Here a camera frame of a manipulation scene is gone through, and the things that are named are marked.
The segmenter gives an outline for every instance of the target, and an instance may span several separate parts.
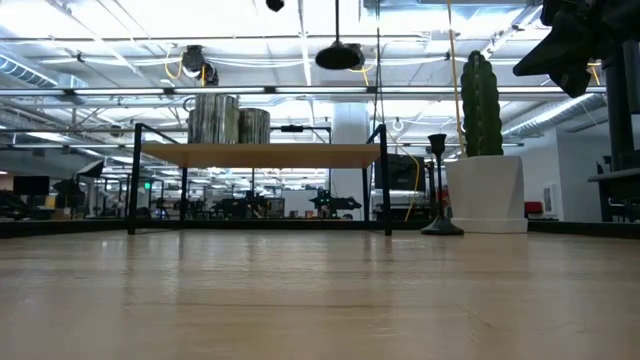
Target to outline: potted plant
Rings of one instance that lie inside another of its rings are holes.
[[[467,233],[524,233],[519,156],[503,156],[497,79],[478,51],[462,73],[466,157],[447,164],[452,222]]]

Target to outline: cactus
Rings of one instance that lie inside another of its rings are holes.
[[[503,155],[498,81],[479,51],[469,55],[461,83],[467,156]]]

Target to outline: white planter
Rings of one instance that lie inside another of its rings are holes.
[[[446,167],[456,226],[468,233],[527,232],[519,156],[478,156]]]

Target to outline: black candle holder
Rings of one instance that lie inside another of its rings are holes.
[[[431,143],[431,152],[436,156],[436,164],[438,166],[438,192],[442,197],[442,154],[444,153],[444,141],[447,138],[445,134],[436,134],[429,136],[429,142]],[[438,235],[438,236],[452,236],[452,235],[464,235],[464,230],[453,225],[451,220],[444,216],[444,208],[442,207],[442,199],[437,201],[438,216],[427,227],[420,230],[422,235]]]

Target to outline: wooden floor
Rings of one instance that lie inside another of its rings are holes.
[[[123,231],[0,241],[0,359],[640,359],[640,242]]]

